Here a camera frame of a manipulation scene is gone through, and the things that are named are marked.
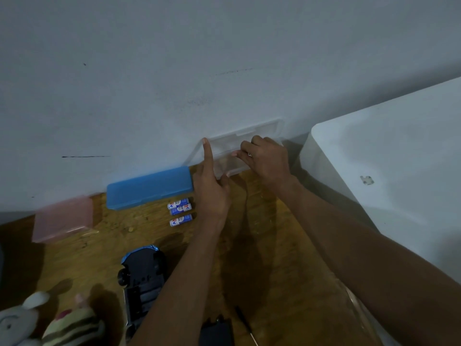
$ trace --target forearm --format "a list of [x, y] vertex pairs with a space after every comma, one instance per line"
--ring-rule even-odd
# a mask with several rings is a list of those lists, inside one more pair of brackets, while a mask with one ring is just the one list
[[461, 287], [429, 262], [360, 224], [297, 180], [278, 196], [330, 269], [400, 341], [435, 344], [458, 338]]
[[197, 345], [222, 221], [197, 218], [197, 229], [186, 252], [131, 346]]

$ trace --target blue and white battery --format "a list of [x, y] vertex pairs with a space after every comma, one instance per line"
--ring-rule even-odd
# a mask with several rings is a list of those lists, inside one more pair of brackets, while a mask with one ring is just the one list
[[178, 217], [177, 219], [171, 220], [170, 226], [171, 227], [179, 226], [181, 223], [189, 222], [189, 221], [192, 221], [192, 215], [184, 215], [184, 216]]
[[189, 204], [189, 198], [184, 198], [181, 200], [176, 200], [175, 202], [169, 203], [168, 204], [168, 210], [175, 209], [178, 206], [186, 205]]
[[170, 209], [170, 215], [177, 215], [177, 214], [180, 214], [181, 212], [186, 212], [189, 210], [192, 210], [192, 205], [185, 204], [182, 206], [178, 206], [177, 208]]

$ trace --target pink box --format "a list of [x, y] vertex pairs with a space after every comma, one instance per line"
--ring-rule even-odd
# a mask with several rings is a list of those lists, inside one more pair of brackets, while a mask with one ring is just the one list
[[93, 201], [77, 197], [46, 206], [35, 214], [34, 243], [51, 243], [93, 227]]

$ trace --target stuffed animal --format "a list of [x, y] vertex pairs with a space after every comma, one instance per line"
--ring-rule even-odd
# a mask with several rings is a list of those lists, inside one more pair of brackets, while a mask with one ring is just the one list
[[97, 345], [104, 336], [104, 322], [100, 320], [87, 301], [75, 296], [77, 308], [67, 309], [57, 315], [42, 337], [43, 346]]
[[36, 292], [29, 296], [21, 306], [0, 311], [1, 346], [40, 346], [39, 340], [28, 339], [35, 330], [38, 311], [34, 308], [48, 302], [46, 292]]

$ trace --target white plush toy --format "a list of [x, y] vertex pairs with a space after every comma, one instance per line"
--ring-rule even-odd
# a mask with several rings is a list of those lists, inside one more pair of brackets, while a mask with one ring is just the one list
[[28, 339], [35, 330], [38, 311], [34, 308], [43, 305], [50, 296], [46, 292], [36, 292], [29, 296], [21, 306], [0, 311], [1, 346], [40, 346], [36, 339]]

